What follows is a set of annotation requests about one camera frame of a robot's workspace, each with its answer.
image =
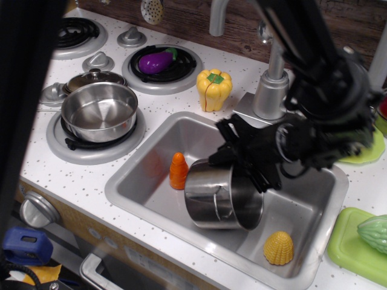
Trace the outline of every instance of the purple eggplant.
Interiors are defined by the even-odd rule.
[[[143,56],[138,62],[139,70],[144,74],[158,74],[176,60],[177,50],[170,47],[160,53]]]

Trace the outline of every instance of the stainless steel sink basin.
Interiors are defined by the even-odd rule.
[[[346,175],[333,167],[283,177],[281,191],[265,193],[263,216],[253,231],[200,229],[188,215],[184,192],[169,186],[169,166],[175,152],[183,152],[190,166],[223,142],[212,121],[188,112],[171,115],[108,181],[106,197],[275,289],[309,287],[348,189]],[[294,258],[274,266],[263,246],[280,230],[293,238]]]

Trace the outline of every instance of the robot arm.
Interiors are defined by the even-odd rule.
[[[330,168],[372,145],[373,114],[383,94],[369,85],[360,56],[336,50],[311,0],[253,0],[279,40],[295,80],[285,99],[290,114],[257,129],[238,115],[216,124],[226,143],[209,157],[213,166],[239,163],[260,192],[280,189],[278,168],[289,178],[310,167]],[[290,176],[285,162],[300,161],[304,170]]]

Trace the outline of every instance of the yellow corn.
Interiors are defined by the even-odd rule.
[[[264,255],[270,264],[285,265],[294,255],[293,241],[288,233],[277,231],[265,242]]]

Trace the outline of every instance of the stainless steel pot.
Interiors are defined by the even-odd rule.
[[[112,82],[85,85],[65,98],[61,114],[75,136],[90,142],[108,142],[124,136],[136,121],[136,94]]]
[[[207,159],[194,162],[184,188],[186,207],[200,228],[253,230],[263,211],[263,193],[238,167],[211,167]]]
[[[127,82],[123,76],[111,71],[101,71],[98,68],[93,68],[88,72],[73,77],[71,80],[69,80],[66,84],[63,85],[62,90],[66,95],[70,95],[75,90],[83,86],[89,85],[90,83],[102,82],[119,83],[124,86],[127,85]]]

